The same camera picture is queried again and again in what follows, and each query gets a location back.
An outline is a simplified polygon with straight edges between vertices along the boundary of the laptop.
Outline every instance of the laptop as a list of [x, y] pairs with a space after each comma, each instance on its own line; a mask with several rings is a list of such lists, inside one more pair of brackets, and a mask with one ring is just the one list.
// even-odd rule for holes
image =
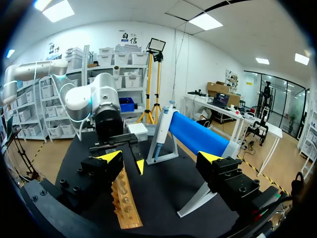
[[229, 97], [230, 97], [229, 95], [226, 95], [223, 93], [216, 93], [216, 95], [213, 98], [213, 101], [208, 104], [219, 107], [219, 108], [225, 108], [227, 107]]

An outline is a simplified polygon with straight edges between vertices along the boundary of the blue box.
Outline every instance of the blue box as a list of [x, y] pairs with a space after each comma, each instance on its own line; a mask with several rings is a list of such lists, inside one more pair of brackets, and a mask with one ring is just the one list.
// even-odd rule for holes
[[121, 112], [134, 112], [134, 101], [132, 98], [119, 98]]

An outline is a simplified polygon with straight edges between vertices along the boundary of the robotic arm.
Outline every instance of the robotic arm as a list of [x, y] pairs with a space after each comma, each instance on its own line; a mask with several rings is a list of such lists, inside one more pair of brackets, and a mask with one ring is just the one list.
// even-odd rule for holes
[[17, 98], [17, 80], [50, 76], [59, 99], [75, 128], [92, 115], [100, 140], [123, 133], [119, 98], [112, 75], [99, 74], [90, 85], [75, 87], [67, 78], [68, 63], [65, 60], [38, 61], [11, 65], [5, 71], [0, 105], [9, 105]]

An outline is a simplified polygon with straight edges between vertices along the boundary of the wooden block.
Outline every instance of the wooden block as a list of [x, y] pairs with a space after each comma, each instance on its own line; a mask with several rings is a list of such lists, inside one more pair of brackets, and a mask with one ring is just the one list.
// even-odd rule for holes
[[115, 206], [114, 213], [118, 217], [121, 229], [142, 227], [143, 224], [135, 207], [128, 176], [124, 167], [111, 188], [113, 191], [111, 195], [114, 198], [112, 203]]

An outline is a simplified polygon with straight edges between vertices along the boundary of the light stand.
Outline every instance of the light stand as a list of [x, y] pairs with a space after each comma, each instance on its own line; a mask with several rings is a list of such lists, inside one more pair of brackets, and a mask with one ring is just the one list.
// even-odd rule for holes
[[[164, 49], [166, 42], [164, 41], [160, 41], [158, 39], [155, 38], [151, 38], [151, 41], [148, 44], [148, 51], [149, 52], [149, 76], [148, 76], [148, 84], [147, 84], [147, 105], [146, 105], [146, 109], [144, 110], [144, 112], [142, 113], [142, 115], [140, 116], [140, 118], [137, 120], [137, 123], [139, 123], [143, 117], [145, 115], [147, 115], [147, 123], [152, 123], [152, 124], [157, 124], [158, 122], [158, 110], [156, 110], [156, 123], [153, 120], [153, 116], [152, 113], [155, 109], [156, 106], [158, 106], [158, 108], [162, 111], [162, 109], [160, 108], [159, 105], [159, 80], [160, 80], [160, 63], [163, 60], [163, 54], [162, 51]], [[159, 61], [158, 63], [158, 86], [157, 86], [157, 101], [154, 104], [154, 107], [152, 109], [152, 111], [150, 111], [150, 89], [151, 89], [151, 74], [152, 74], [152, 55], [154, 57], [154, 61]]]

